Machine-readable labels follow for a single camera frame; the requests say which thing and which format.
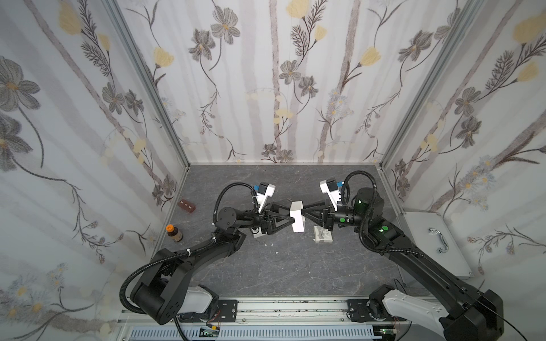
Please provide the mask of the white jewelry box lid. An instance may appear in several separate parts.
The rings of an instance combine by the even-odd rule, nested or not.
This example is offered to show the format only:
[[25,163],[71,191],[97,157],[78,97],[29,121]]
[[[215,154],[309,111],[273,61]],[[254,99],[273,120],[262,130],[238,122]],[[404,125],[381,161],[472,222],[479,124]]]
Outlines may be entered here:
[[315,243],[332,243],[331,231],[320,226],[314,226],[314,241]]

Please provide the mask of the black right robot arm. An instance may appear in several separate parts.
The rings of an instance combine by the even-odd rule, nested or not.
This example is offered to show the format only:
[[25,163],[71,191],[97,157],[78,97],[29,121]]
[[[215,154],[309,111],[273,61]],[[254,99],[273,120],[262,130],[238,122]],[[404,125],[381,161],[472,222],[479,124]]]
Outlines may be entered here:
[[445,340],[498,340],[505,332],[501,297],[465,284],[426,255],[383,217],[384,204],[372,188],[361,188],[347,205],[326,200],[302,210],[304,217],[327,230],[352,227],[367,250],[389,258],[438,300],[434,305],[384,284],[369,296],[366,314],[376,321],[402,318]]

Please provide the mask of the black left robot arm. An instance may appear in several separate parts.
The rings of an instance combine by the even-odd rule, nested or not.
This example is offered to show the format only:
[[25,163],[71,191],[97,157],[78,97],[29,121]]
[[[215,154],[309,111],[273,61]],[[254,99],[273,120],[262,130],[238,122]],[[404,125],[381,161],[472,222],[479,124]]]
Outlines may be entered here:
[[242,247],[246,239],[243,229],[275,234],[296,222],[279,209],[273,205],[259,213],[224,207],[217,213],[216,230],[209,241],[185,251],[158,251],[151,262],[124,280],[119,290],[120,303],[128,311],[148,315],[159,325],[168,323],[181,313],[193,275]]

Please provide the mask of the white box base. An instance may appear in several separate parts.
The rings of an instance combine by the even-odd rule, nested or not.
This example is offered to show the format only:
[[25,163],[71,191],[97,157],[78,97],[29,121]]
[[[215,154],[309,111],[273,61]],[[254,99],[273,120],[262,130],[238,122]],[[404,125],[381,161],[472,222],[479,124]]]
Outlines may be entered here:
[[304,204],[302,201],[292,202],[289,215],[294,220],[291,224],[294,233],[303,233],[305,231],[305,217],[302,214]]

